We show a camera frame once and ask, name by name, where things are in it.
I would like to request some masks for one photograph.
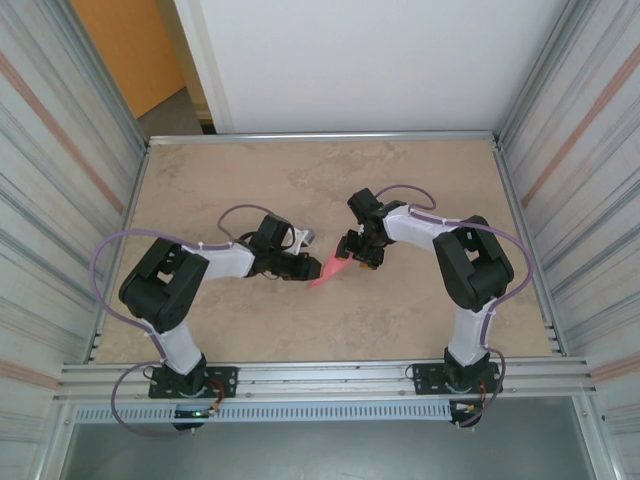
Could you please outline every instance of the black mounting plate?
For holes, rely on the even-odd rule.
[[[448,383],[444,372],[444,363],[414,363],[411,365],[413,386],[416,395],[444,395],[451,393],[479,395],[478,388],[480,380],[482,380],[487,388],[487,393],[493,393],[498,386],[498,378],[500,372],[498,364],[489,362],[486,369],[483,370],[478,382],[471,386],[468,390],[456,391]]]
[[[192,397],[187,397],[177,391],[167,392],[159,386],[162,384],[159,375],[162,375],[162,368],[154,367],[149,385],[149,398],[218,398],[218,394],[206,384],[206,380],[203,390],[200,391],[201,393]],[[236,396],[236,387],[238,386],[238,367],[206,367],[205,377],[207,377],[207,379],[215,378],[222,383],[224,386],[225,398],[233,398]]]

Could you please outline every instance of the white wall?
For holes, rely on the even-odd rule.
[[[497,129],[565,0],[176,0],[221,133]]]

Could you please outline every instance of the vent grille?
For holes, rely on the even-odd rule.
[[[180,411],[196,411],[204,406],[131,405],[118,409],[128,423],[205,422],[314,422],[353,420],[451,420],[447,400],[227,403],[207,419],[176,419]],[[114,423],[108,405],[85,406],[78,410],[76,423]]]

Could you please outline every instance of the pink object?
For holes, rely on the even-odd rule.
[[[314,288],[319,285],[322,285],[324,282],[329,280],[335,274],[344,270],[351,262],[353,261],[353,257],[349,255],[349,258],[336,258],[335,253],[327,260],[327,263],[322,267],[322,275],[320,278],[311,282],[311,286],[309,288]]]

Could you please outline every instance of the beige tabletop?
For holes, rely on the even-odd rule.
[[[154,146],[132,228],[224,242],[216,228],[219,215],[237,203],[258,203],[297,228],[313,228],[317,238],[308,251],[324,262],[340,236],[356,228],[347,199],[364,187],[375,193],[395,183],[429,190],[438,201],[437,215],[479,214],[515,234],[485,141]],[[424,202],[409,190],[383,196],[394,199]],[[254,230],[262,216],[238,210],[226,226],[240,235]],[[127,241],[116,287],[151,242]],[[526,273],[524,260],[513,245],[501,243],[519,282]],[[128,313],[115,296],[112,305]],[[386,249],[377,271],[354,263],[316,289],[262,276],[205,282],[188,322],[210,361],[439,358],[453,332],[454,312],[435,256],[398,243]],[[499,308],[490,342],[507,356],[550,355],[532,287]],[[140,331],[107,320],[98,362],[156,358]]]

